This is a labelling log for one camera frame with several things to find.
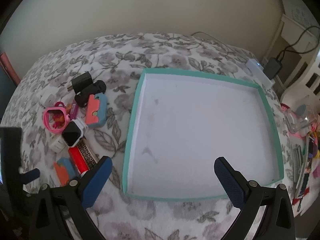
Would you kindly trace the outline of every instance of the smartwatch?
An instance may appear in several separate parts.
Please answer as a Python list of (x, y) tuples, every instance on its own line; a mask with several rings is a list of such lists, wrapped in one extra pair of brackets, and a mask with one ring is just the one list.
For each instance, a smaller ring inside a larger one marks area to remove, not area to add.
[(69, 147), (74, 147), (84, 136), (88, 126), (79, 118), (68, 123), (61, 136)]

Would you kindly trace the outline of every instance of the pink watch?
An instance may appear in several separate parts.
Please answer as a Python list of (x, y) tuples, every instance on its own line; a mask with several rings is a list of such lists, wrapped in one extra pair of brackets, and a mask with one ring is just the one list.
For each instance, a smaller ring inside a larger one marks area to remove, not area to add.
[(70, 122), (66, 109), (62, 106), (47, 107), (42, 116), (44, 127), (52, 133), (62, 133)]

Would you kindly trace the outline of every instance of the floral bedsheet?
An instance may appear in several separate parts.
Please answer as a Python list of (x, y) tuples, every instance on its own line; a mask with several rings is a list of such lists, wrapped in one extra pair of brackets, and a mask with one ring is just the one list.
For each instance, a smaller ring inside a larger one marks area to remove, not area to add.
[[(49, 149), (51, 134), (41, 121), (44, 107), (40, 98), (51, 91), (57, 101), (71, 102), (74, 92), (67, 87), (73, 77), (89, 71), (94, 80), (107, 85), (108, 121), (90, 130), (87, 139), (98, 156), (113, 160), (112, 175), (96, 203), (87, 212), (108, 240), (192, 240), (221, 239), (239, 209), (228, 199), (201, 202), (154, 202), (131, 199), (121, 193), (124, 148), (134, 92), (144, 68), (181, 68), (227, 75), (260, 84), (245, 62), (254, 55), (244, 49), (212, 40), (172, 33), (117, 34), (81, 41), (58, 49), (37, 60), (23, 78), (7, 107), (1, 126), (23, 129), (21, 144), (23, 172), (39, 168), (41, 176), (27, 185), (30, 193), (40, 186), (60, 186), (53, 162), (61, 156)], [(288, 130), (275, 92), (265, 91), (279, 132), (286, 184), (293, 194), (292, 158)], [(68, 156), (67, 151), (61, 155)], [(247, 235), (252, 239), (262, 217), (258, 212)], [(80, 239), (70, 216), (65, 217), (75, 239)]]

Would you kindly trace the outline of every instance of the black cable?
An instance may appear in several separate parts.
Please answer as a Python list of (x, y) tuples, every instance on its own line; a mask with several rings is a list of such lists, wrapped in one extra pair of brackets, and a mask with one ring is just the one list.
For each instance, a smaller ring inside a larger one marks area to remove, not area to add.
[(283, 60), (283, 58), (284, 58), (284, 54), (285, 54), (286, 51), (288, 51), (288, 52), (293, 52), (293, 53), (297, 53), (297, 54), (306, 54), (306, 53), (309, 53), (309, 52), (313, 51), (314, 49), (316, 49), (316, 48), (318, 47), (318, 45), (319, 45), (319, 42), (320, 42), (320, 32), (319, 32), (319, 37), (318, 37), (318, 43), (317, 43), (317, 45), (316, 45), (314, 48), (312, 48), (312, 49), (310, 49), (310, 50), (307, 50), (307, 51), (304, 51), (304, 52), (296, 52), (296, 51), (294, 51), (294, 50), (287, 50), (287, 48), (296, 45), (296, 44), (300, 41), (301, 37), (302, 37), (309, 29), (311, 29), (311, 28), (318, 28), (318, 29), (320, 30), (320, 27), (318, 27), (318, 26), (315, 26), (315, 25), (309, 26), (308, 28), (306, 28), (306, 29), (301, 33), (300, 37), (298, 38), (298, 40), (297, 40), (294, 44), (290, 44), (289, 46), (287, 46), (287, 47), (285, 47), (283, 50), (281, 50), (281, 51), (279, 52), (278, 56), (276, 57), (276, 59), (279, 60), (279, 62), (281, 62), (281, 61)]

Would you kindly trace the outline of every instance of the clear plastic container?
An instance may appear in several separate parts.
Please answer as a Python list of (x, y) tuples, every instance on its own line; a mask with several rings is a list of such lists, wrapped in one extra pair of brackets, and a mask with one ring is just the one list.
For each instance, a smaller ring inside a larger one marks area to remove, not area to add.
[(308, 104), (309, 100), (309, 96), (306, 96), (298, 102), (294, 111), (291, 108), (286, 110), (285, 120), (291, 133), (296, 133), (317, 120), (317, 114)]

